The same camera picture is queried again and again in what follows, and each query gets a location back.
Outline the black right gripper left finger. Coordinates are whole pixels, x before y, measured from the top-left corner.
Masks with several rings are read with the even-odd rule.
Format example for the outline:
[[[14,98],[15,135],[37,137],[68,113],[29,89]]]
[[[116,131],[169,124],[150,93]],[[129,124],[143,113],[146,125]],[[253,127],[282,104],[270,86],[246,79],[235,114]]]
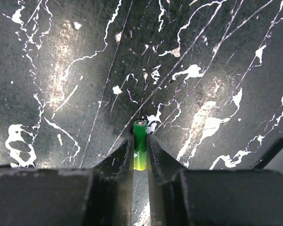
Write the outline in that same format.
[[[0,226],[128,226],[133,136],[85,169],[0,167]]]

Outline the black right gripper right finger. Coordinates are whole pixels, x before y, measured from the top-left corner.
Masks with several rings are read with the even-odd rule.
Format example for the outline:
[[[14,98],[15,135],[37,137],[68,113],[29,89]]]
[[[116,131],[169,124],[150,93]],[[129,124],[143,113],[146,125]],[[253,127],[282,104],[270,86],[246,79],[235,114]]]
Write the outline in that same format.
[[[190,170],[147,136],[153,226],[283,226],[283,174]]]

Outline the green AAA battery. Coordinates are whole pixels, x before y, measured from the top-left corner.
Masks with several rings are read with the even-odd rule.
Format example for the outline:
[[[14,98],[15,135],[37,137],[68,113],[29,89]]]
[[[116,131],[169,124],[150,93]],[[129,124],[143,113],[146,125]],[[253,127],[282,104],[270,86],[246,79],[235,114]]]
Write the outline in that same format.
[[[133,124],[134,135],[134,169],[143,171],[146,169],[146,141],[147,141],[147,123],[143,120],[137,120]]]

